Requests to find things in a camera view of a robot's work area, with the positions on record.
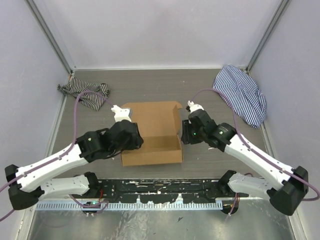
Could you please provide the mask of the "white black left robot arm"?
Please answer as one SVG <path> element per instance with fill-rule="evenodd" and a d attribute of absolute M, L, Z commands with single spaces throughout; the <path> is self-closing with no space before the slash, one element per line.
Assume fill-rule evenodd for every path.
<path fill-rule="evenodd" d="M 93 199 L 101 191 L 93 172 L 70 178 L 57 176 L 96 160 L 111 159 L 123 151 L 140 149 L 143 143 L 138 124 L 122 120 L 111 128 L 88 131 L 63 150 L 33 164 L 22 167 L 11 164 L 5 168 L 10 203 L 19 211 L 58 196 Z"/>

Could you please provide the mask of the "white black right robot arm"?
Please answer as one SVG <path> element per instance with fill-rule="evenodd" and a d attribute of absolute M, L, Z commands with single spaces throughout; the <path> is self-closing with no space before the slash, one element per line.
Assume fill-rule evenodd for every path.
<path fill-rule="evenodd" d="M 188 106 L 188 118 L 182 121 L 181 141 L 185 145 L 206 143 L 256 171 L 252 177 L 228 170 L 218 181 L 225 197 L 243 193 L 265 199 L 280 213 L 291 216 L 309 191 L 308 171 L 292 168 L 252 145 L 228 123 L 216 124 L 202 106 Z"/>

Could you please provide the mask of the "brown cardboard box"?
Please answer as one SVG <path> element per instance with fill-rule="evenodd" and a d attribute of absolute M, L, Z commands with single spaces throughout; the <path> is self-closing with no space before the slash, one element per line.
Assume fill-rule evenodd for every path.
<path fill-rule="evenodd" d="M 121 153 L 124 167 L 180 164 L 183 152 L 179 132 L 182 104 L 177 101 L 130 102 L 122 105 L 132 110 L 143 144 L 140 149 Z"/>

